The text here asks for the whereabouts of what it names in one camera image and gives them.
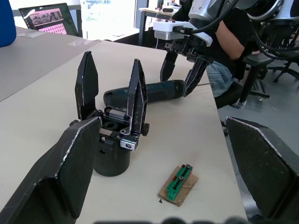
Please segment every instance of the cardboard piece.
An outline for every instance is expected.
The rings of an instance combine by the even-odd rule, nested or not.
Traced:
[[[178,195],[176,196],[176,199],[174,201],[169,201],[167,198],[167,194],[168,194],[167,186],[170,184],[170,182],[172,181],[173,177],[177,174],[179,169],[180,169],[180,167],[176,167],[174,169],[174,171],[169,176],[168,180],[165,182],[165,184],[161,188],[160,192],[158,193],[159,198],[162,198],[178,207],[180,207],[183,204],[183,202],[187,198],[189,192],[192,190],[192,188],[194,187],[194,185],[196,184],[196,182],[199,179],[197,176],[190,174],[188,179],[186,180],[186,182],[183,184]]]

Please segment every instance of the table surface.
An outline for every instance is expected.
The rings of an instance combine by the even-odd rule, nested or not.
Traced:
[[[36,31],[17,27],[18,35],[28,32]],[[97,41],[83,41],[76,36],[44,32],[34,38],[17,36],[12,45],[0,48],[0,102],[95,43]]]
[[[139,10],[149,12],[149,13],[159,13],[161,15],[169,15],[169,16],[173,16],[175,14],[175,12],[167,13],[167,12],[163,12],[162,10],[156,10],[154,8],[139,8]]]
[[[98,109],[103,93],[128,86],[135,58],[141,60],[146,83],[159,81],[166,52],[100,42],[90,48],[99,74]],[[77,119],[75,80],[83,54],[0,102],[0,209],[33,164]],[[171,78],[185,79],[192,63],[178,56]],[[206,74],[201,83],[208,82]],[[148,105],[149,135],[131,153],[130,166],[116,177],[93,172],[78,224],[96,220],[145,220],[168,217],[187,222],[222,222],[246,218],[211,87],[196,88],[186,98]],[[199,181],[178,208],[157,194],[174,168],[194,166]]]

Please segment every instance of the green terminal block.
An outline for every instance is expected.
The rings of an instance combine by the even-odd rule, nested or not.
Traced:
[[[172,181],[167,187],[168,190],[168,200],[174,201],[179,191],[182,188],[183,183],[188,179],[190,173],[192,172],[193,167],[189,164],[182,165],[177,174],[174,176]]]

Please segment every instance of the laptop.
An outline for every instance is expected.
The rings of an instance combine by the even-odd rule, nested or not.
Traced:
[[[79,36],[66,3],[19,8],[28,29]]]

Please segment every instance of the black cylindrical base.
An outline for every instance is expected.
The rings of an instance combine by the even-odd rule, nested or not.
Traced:
[[[120,175],[129,167],[130,152],[130,150],[120,148],[118,140],[106,139],[105,143],[99,142],[93,168],[103,176]]]

